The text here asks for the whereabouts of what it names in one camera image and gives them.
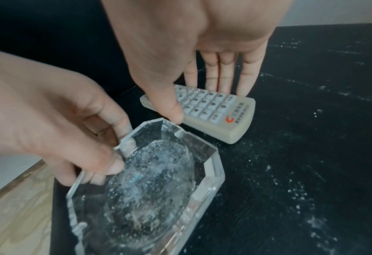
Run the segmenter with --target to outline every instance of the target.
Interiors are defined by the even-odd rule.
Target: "glass ashtray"
[[[177,255],[225,181],[218,149],[159,118],[115,150],[121,173],[98,186],[83,171],[67,194],[76,254]]]

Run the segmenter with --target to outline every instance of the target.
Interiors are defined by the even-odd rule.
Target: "white remote control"
[[[175,84],[176,97],[183,106],[183,123],[228,144],[237,142],[248,130],[256,101]],[[146,95],[141,104],[155,110]]]

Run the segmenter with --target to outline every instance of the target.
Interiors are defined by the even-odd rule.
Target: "black table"
[[[114,98],[133,126],[159,117],[142,94]],[[186,254],[372,255],[372,24],[277,28],[249,96],[234,145],[184,126],[218,147],[226,174]],[[55,183],[51,255],[74,254],[67,190]]]

